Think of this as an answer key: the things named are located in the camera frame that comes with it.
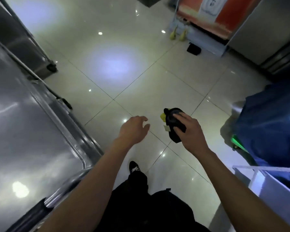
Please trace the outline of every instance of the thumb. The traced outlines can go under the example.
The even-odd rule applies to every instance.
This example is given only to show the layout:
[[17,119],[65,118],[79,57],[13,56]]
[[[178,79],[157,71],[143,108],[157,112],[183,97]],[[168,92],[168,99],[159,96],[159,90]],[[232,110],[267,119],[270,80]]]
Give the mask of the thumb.
[[150,124],[146,124],[143,129],[146,131],[146,133],[148,133],[149,128],[150,128]]
[[178,127],[174,127],[173,129],[179,137],[183,136],[184,133]]

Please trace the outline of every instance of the person's left hand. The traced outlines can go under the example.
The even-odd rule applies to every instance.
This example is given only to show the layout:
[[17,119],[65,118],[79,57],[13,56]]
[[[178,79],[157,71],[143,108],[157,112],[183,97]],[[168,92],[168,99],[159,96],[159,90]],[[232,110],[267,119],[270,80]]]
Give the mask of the person's left hand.
[[120,128],[118,137],[131,146],[141,142],[147,135],[150,128],[150,124],[146,124],[143,127],[143,122],[147,120],[148,119],[145,116],[131,117]]

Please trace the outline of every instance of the black plush toy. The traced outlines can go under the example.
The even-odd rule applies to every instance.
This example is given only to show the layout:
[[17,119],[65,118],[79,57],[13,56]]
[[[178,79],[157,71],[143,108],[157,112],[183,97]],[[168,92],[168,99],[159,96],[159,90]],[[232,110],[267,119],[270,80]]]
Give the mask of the black plush toy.
[[166,123],[166,126],[164,126],[166,131],[169,131],[169,136],[175,143],[181,142],[181,139],[173,128],[178,127],[181,131],[186,132],[186,126],[173,116],[173,114],[178,114],[180,112],[183,111],[179,108],[164,108],[163,113],[160,115],[160,118]]

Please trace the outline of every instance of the sneaker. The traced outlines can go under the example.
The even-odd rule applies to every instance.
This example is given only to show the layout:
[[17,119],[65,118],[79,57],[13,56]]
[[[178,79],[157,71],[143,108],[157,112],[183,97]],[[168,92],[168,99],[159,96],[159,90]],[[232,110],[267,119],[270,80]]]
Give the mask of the sneaker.
[[134,161],[131,161],[130,164],[129,164],[129,171],[130,171],[130,174],[133,173],[134,171],[141,171],[138,164],[135,163]]

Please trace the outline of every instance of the blue garment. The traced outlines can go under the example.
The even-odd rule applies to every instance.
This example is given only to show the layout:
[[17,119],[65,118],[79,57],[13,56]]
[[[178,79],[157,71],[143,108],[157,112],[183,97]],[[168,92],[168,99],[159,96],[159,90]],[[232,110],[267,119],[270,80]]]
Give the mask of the blue garment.
[[[259,166],[290,167],[290,80],[247,97],[234,133]],[[290,173],[269,173],[290,182]]]

